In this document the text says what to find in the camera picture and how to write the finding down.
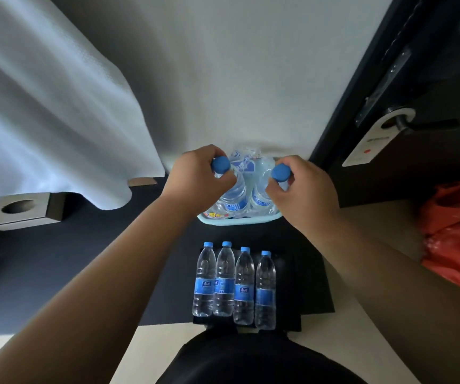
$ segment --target blue bottle cap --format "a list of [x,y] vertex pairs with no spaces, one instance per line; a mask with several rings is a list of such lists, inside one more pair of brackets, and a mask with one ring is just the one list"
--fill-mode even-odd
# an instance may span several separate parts
[[230,160],[226,156],[218,156],[210,166],[216,174],[224,174],[230,169]]
[[283,163],[278,164],[274,167],[271,171],[272,179],[276,180],[277,182],[285,182],[290,178],[291,170],[289,166],[284,165]]

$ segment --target person's right arm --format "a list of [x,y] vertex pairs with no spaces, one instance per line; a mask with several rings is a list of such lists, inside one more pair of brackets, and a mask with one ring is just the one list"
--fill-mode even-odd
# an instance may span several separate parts
[[422,382],[460,382],[460,287],[368,237],[341,214],[323,170],[298,156],[291,186],[266,191],[284,217],[335,267],[367,314]]

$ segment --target person's left hand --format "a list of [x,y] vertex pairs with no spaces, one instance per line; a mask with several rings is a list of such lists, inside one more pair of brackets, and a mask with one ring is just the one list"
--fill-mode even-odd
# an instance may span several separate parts
[[174,202],[189,217],[207,211],[237,182],[232,170],[216,178],[210,167],[213,158],[226,156],[215,145],[182,154],[169,173],[161,198]]

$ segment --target beige floor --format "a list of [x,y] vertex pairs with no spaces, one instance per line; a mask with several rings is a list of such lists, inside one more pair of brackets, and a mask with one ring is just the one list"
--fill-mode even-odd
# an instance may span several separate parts
[[[401,252],[421,256],[421,236],[407,201],[358,206],[345,213]],[[326,270],[335,313],[303,316],[303,331],[290,338],[340,362],[369,384],[418,383],[328,263]],[[180,347],[202,330],[192,323],[140,326],[111,383],[155,382]],[[9,338],[0,336],[0,347]]]

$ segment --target hand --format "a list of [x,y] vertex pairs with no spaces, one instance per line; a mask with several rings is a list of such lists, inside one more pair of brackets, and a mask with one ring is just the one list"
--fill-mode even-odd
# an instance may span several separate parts
[[232,170],[214,177],[210,164],[226,154],[215,145],[207,145],[182,154],[169,173],[161,198],[174,202],[188,217],[206,211],[237,182]]
[[297,155],[277,161],[290,167],[293,177],[284,191],[269,178],[266,193],[290,224],[303,233],[322,231],[340,215],[335,186],[328,174]]

